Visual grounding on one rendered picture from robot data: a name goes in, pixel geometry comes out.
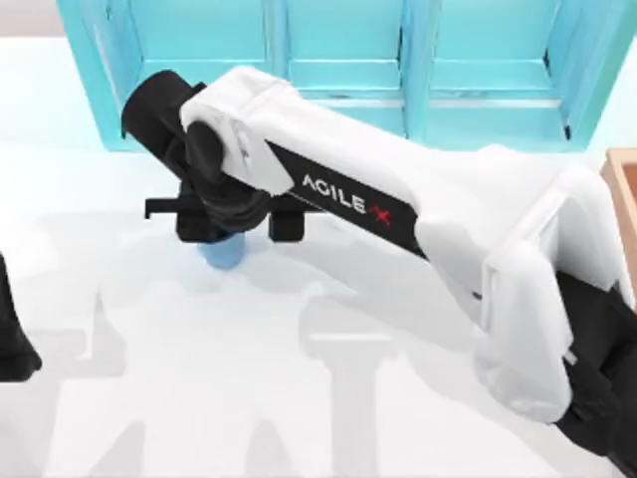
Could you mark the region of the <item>light blue cup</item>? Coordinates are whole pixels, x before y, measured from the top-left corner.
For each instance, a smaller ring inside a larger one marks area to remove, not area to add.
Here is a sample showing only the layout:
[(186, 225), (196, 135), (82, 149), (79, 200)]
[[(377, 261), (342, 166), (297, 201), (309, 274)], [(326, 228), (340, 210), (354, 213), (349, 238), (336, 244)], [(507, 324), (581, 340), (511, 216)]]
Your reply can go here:
[(246, 237), (244, 233), (231, 234), (217, 242), (201, 243), (197, 248), (210, 267), (231, 270), (236, 268), (245, 257)]

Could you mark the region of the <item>light blue rack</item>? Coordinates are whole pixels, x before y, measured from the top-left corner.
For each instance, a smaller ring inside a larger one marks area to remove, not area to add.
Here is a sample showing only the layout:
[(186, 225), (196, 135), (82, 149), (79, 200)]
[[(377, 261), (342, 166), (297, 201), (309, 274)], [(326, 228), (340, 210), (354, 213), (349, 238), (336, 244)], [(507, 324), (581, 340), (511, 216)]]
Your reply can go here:
[(209, 83), (237, 66), (440, 148), (589, 143), (634, 0), (56, 0), (99, 136), (146, 78)]

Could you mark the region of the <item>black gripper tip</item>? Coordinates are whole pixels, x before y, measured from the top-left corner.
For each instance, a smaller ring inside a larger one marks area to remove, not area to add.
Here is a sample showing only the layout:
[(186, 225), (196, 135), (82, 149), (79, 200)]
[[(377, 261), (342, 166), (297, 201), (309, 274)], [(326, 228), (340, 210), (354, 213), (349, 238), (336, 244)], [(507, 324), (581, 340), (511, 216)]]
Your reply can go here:
[(0, 253), (0, 383), (25, 382), (42, 365), (18, 319), (6, 262)]

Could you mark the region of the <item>salmon-coloured shallow box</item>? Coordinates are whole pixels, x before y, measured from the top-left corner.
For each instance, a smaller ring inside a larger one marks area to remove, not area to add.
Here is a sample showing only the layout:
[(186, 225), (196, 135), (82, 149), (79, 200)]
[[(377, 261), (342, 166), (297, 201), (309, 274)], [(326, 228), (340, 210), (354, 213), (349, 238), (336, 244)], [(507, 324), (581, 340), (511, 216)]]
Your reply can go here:
[(607, 149), (601, 174), (611, 191), (637, 301), (637, 146)]

